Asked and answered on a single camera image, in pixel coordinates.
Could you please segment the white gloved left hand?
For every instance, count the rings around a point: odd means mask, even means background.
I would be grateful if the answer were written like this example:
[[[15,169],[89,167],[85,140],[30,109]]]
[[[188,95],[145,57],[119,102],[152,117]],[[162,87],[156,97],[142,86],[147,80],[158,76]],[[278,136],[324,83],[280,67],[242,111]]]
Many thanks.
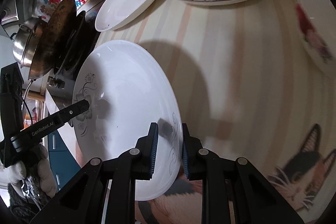
[[[39,144],[41,160],[37,164],[37,174],[40,181],[41,190],[50,198],[54,197],[57,190],[56,181],[52,174],[48,160],[48,151],[42,144]],[[24,198],[21,184],[26,178],[26,167],[22,161],[5,168],[5,174],[10,185],[14,188],[19,197]]]

